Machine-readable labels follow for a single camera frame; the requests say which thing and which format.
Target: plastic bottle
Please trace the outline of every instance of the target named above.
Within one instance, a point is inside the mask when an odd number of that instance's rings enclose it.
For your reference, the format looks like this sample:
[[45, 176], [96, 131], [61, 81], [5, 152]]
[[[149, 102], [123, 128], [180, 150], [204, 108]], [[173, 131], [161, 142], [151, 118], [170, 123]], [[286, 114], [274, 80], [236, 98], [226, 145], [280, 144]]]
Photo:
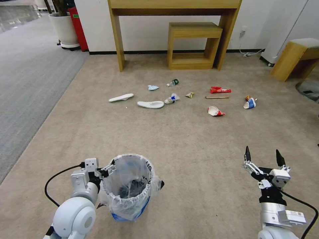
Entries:
[[167, 83], [166, 86], [169, 87], [169, 86], [177, 85], [178, 83], [179, 83], [178, 79], [174, 79], [170, 83]]

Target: carpet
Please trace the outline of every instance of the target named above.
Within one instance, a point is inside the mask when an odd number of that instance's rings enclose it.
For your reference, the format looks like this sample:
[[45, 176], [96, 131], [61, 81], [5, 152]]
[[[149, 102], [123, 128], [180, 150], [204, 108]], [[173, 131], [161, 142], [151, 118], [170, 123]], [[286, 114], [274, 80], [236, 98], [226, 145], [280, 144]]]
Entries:
[[0, 34], [0, 183], [88, 58], [56, 43], [48, 15]]
[[[63, 97], [0, 185], [3, 238], [42, 238], [56, 210], [44, 185], [56, 172], [98, 157], [106, 166], [116, 155], [138, 153], [154, 165], [165, 186], [151, 198], [136, 222], [115, 222], [104, 206], [88, 239], [93, 238], [256, 238], [260, 190], [241, 164], [245, 147], [260, 167], [275, 167], [279, 149], [291, 167], [285, 191], [319, 207], [319, 105], [300, 95], [297, 79], [279, 82], [257, 56], [226, 54], [221, 71], [170, 71], [165, 55], [128, 55], [119, 72], [116, 55], [90, 56]], [[318, 68], [309, 79], [318, 80]], [[170, 80], [180, 83], [166, 87]], [[147, 85], [159, 86], [148, 91]], [[230, 88], [229, 99], [207, 100], [211, 86]], [[195, 92], [194, 98], [184, 96]], [[127, 101], [108, 99], [134, 93]], [[137, 101], [181, 97], [158, 110]], [[257, 107], [243, 109], [245, 96]], [[226, 113], [212, 117], [207, 107]], [[70, 174], [55, 178], [49, 194], [62, 203], [72, 194]], [[314, 212], [284, 197], [287, 209]], [[315, 225], [307, 238], [318, 238]], [[301, 236], [305, 227], [294, 228]]]

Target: white planter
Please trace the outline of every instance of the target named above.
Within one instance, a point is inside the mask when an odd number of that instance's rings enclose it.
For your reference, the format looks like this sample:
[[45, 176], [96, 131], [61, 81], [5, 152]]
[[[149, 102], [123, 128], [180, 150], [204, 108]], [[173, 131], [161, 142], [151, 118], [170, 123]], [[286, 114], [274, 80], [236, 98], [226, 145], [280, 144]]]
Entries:
[[59, 17], [58, 13], [49, 15], [50, 21], [61, 41], [61, 46], [73, 48], [80, 46], [73, 27], [71, 16]]

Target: wooden bench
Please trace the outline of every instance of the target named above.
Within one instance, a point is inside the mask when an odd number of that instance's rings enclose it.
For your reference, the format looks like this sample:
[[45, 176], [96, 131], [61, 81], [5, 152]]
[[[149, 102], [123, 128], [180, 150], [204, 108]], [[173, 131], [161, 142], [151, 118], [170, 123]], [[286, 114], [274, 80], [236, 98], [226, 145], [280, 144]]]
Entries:
[[318, 63], [319, 40], [295, 39], [287, 43], [270, 74], [281, 81], [286, 81], [290, 74], [304, 79]]
[[[170, 70], [211, 69], [222, 29], [212, 22], [171, 22], [168, 29], [167, 63]], [[207, 38], [203, 53], [173, 53], [175, 38]]]

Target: white wall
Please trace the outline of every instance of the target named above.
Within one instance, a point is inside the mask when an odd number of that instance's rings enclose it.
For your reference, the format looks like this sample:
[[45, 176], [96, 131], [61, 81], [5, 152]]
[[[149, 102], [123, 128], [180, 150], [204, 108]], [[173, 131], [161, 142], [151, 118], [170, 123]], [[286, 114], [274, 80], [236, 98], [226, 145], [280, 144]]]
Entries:
[[307, 2], [303, 12], [298, 18], [292, 29], [289, 40], [298, 38], [316, 38], [319, 39], [319, 1], [310, 0]]
[[[289, 0], [243, 0], [228, 49], [238, 49], [242, 26], [247, 31], [242, 49], [265, 48], [272, 28]], [[115, 51], [107, 0], [75, 0], [90, 51]], [[167, 50], [168, 23], [172, 21], [212, 21], [219, 16], [122, 16], [124, 50]], [[204, 49], [204, 39], [178, 39], [174, 49]]]

